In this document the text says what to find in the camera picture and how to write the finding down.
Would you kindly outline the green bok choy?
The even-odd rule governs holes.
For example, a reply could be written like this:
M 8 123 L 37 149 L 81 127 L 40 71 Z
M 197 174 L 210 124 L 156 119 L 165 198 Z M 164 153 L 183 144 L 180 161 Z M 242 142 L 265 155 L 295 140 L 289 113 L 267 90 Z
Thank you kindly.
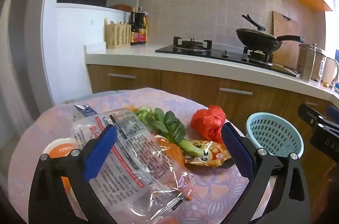
M 172 111 L 163 112 L 156 108 L 149 112 L 145 120 L 147 124 L 158 134 L 165 137 L 170 143 L 181 148 L 181 150 L 190 157 L 202 157 L 204 150 L 196 147 L 192 142 L 185 139 L 186 128 Z

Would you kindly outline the black wok pan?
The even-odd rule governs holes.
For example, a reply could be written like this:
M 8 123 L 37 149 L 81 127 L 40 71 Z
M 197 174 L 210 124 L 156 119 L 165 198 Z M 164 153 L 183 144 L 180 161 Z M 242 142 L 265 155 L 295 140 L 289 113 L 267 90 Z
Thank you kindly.
M 240 41 L 249 50 L 262 51 L 266 54 L 277 51 L 284 41 L 294 41 L 304 43 L 304 38 L 296 35 L 274 36 L 266 32 L 266 28 L 255 22 L 248 14 L 242 15 L 246 21 L 256 27 L 256 29 L 238 28 L 236 33 Z

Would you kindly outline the black gas stove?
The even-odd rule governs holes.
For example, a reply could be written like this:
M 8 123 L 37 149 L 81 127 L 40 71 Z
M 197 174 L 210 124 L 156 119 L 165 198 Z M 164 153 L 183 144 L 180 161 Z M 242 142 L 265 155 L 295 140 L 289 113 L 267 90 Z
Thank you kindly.
M 155 50 L 161 54 L 175 54 L 196 56 L 200 58 L 218 59 L 234 63 L 247 64 L 258 68 L 264 68 L 291 77 L 296 77 L 296 73 L 272 62 L 272 54 L 264 54 L 261 51 L 253 51 L 247 47 L 240 50 L 240 53 L 228 49 L 219 50 L 213 48 L 211 40 L 196 41 L 194 38 L 183 39 L 175 36 L 173 44 Z

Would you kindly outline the red plastic bag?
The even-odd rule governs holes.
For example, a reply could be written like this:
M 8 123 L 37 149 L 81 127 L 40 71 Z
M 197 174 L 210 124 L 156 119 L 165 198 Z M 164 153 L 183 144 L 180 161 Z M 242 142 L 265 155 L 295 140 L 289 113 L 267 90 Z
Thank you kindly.
M 226 114 L 219 106 L 210 105 L 200 109 L 192 116 L 190 125 L 205 140 L 223 144 L 221 129 L 226 121 Z

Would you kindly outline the orange snack wrapper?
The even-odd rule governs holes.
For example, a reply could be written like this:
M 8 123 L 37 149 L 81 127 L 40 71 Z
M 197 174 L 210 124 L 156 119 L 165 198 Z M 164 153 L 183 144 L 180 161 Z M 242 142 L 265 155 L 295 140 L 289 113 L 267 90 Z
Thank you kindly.
M 190 142 L 197 148 L 203 149 L 204 154 L 201 157 L 186 156 L 186 164 L 224 169 L 234 165 L 234 161 L 225 144 L 206 140 L 190 140 Z

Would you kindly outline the beige utensil holder basket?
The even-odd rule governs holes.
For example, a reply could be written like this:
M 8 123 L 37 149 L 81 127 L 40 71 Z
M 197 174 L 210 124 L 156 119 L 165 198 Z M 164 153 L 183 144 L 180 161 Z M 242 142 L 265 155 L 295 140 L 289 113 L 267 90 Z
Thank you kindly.
M 105 42 L 108 50 L 129 46 L 131 44 L 131 25 L 116 24 L 105 18 Z

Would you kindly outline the steel pot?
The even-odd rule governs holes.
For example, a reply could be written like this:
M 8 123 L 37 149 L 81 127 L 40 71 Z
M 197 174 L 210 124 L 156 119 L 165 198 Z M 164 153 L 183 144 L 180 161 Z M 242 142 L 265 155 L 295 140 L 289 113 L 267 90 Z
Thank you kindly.
M 299 55 L 296 65 L 299 78 L 305 82 L 309 82 L 313 73 L 315 57 L 317 52 L 324 55 L 324 51 L 317 47 L 316 44 L 300 44 Z

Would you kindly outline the white countertop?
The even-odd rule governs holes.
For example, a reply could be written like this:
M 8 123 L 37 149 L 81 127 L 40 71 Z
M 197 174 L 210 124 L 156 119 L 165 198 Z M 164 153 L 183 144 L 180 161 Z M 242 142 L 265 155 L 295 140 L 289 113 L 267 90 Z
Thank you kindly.
M 104 42 L 88 44 L 84 46 L 85 63 L 147 68 L 231 79 L 309 95 L 338 106 L 338 93 L 315 82 L 307 83 L 297 77 L 241 63 L 155 52 L 161 46 L 161 44 L 148 43 L 144 46 L 107 50 Z

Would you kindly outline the wooden kitchen cabinets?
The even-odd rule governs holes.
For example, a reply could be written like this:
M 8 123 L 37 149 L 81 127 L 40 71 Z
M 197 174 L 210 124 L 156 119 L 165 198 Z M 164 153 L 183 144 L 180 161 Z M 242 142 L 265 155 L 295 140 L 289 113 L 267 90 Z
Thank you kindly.
M 306 103 L 323 114 L 329 102 L 315 97 L 229 79 L 160 71 L 146 68 L 87 65 L 94 93 L 151 87 L 192 99 L 202 105 L 216 105 L 239 129 L 256 112 L 268 112 L 285 118 L 297 128 L 304 140 L 302 167 L 310 190 L 318 188 L 324 174 L 334 163 L 311 146 L 311 128 L 298 116 L 298 107 Z

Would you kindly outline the light blue plastic basket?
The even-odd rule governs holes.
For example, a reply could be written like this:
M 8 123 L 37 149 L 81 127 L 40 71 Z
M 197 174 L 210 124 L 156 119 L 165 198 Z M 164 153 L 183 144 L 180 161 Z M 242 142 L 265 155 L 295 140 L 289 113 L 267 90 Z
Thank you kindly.
M 259 112 L 246 121 L 246 137 L 256 148 L 264 148 L 270 154 L 287 157 L 295 153 L 302 157 L 304 142 L 298 130 L 287 120 L 271 113 Z

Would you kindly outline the blue white milk carton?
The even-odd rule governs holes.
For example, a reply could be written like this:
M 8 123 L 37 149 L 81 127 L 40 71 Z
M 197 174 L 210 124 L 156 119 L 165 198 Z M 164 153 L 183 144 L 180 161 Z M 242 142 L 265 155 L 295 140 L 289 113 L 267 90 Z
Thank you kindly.
M 96 115 L 97 112 L 88 105 L 74 105 L 73 121 Z

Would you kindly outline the clear printed plastic food bag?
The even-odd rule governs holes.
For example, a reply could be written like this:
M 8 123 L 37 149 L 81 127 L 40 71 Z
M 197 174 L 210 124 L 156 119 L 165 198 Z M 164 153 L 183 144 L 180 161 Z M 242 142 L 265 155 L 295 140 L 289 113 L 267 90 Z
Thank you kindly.
M 117 141 L 90 186 L 117 223 L 178 223 L 175 210 L 192 192 L 195 175 L 166 155 L 155 137 L 128 109 L 75 121 L 71 137 L 79 148 L 105 127 Z

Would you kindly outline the dark sauce bottle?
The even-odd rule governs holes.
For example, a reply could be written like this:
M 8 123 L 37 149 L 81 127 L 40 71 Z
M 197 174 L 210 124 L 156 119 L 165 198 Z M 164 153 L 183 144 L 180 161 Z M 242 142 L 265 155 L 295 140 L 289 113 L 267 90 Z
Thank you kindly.
M 145 44 L 148 40 L 148 13 L 143 11 L 143 7 L 132 9 L 129 18 L 131 26 L 131 46 Z

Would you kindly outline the beige kettle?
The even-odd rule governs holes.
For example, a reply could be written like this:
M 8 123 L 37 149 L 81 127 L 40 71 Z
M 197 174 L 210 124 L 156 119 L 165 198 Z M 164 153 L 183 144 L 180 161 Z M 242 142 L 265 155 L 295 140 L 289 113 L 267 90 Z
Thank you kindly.
M 321 82 L 326 82 L 330 86 L 338 80 L 338 61 L 327 57 L 325 60 L 324 69 L 322 72 Z

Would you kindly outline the orange white paper cup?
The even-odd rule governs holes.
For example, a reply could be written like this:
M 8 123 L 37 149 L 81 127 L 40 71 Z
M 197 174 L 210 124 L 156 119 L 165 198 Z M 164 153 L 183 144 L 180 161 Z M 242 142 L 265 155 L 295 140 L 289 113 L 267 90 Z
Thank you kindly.
M 45 180 L 50 197 L 62 200 L 74 196 L 82 181 L 79 153 L 74 138 L 59 138 L 45 148 L 37 170 L 41 172 L 39 181 Z

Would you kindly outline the orange peel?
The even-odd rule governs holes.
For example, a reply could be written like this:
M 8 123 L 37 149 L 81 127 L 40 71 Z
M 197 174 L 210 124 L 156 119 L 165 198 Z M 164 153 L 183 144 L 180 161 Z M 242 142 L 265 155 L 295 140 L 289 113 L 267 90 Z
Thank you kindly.
M 185 157 L 179 146 L 169 142 L 165 137 L 160 135 L 155 135 L 155 139 L 161 147 L 161 150 L 164 151 L 166 155 L 175 160 L 180 166 L 185 166 Z

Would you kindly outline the leafy greens pile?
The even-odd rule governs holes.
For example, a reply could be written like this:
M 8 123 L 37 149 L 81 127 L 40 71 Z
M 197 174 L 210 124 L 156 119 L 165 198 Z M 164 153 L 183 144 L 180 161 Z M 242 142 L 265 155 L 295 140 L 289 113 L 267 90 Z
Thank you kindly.
M 147 120 L 149 118 L 154 117 L 153 110 L 150 107 L 147 107 L 147 106 L 142 106 L 142 107 L 137 108 L 134 111 L 134 113 L 139 118 L 139 120 L 145 125 L 148 124 Z

